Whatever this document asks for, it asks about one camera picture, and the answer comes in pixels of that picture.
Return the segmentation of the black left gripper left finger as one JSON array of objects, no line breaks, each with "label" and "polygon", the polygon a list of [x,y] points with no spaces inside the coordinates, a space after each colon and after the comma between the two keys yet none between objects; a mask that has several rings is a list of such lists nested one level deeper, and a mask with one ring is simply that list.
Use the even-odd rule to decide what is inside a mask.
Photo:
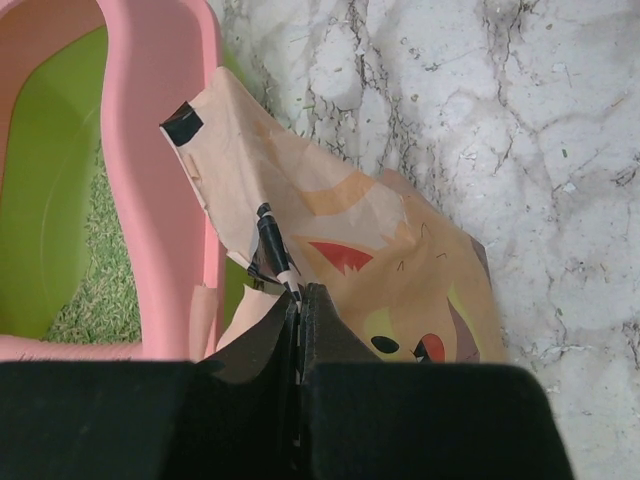
[{"label": "black left gripper left finger", "polygon": [[298,312],[279,299],[198,362],[1,366],[5,479],[289,479]]}]

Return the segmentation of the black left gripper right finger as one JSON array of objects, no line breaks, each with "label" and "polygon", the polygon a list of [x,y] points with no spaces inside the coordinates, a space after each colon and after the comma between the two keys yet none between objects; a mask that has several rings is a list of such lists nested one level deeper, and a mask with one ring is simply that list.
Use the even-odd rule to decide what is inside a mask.
[{"label": "black left gripper right finger", "polygon": [[570,479],[547,396],[525,369],[378,359],[327,289],[303,296],[309,479]]}]

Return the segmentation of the pink cat litter bag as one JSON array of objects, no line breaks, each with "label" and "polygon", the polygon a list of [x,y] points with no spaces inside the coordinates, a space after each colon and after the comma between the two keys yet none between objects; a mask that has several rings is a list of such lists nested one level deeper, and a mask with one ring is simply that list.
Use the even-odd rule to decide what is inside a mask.
[{"label": "pink cat litter bag", "polygon": [[226,68],[161,128],[252,277],[324,285],[386,361],[506,360],[483,245],[400,174],[371,177],[284,128]]}]

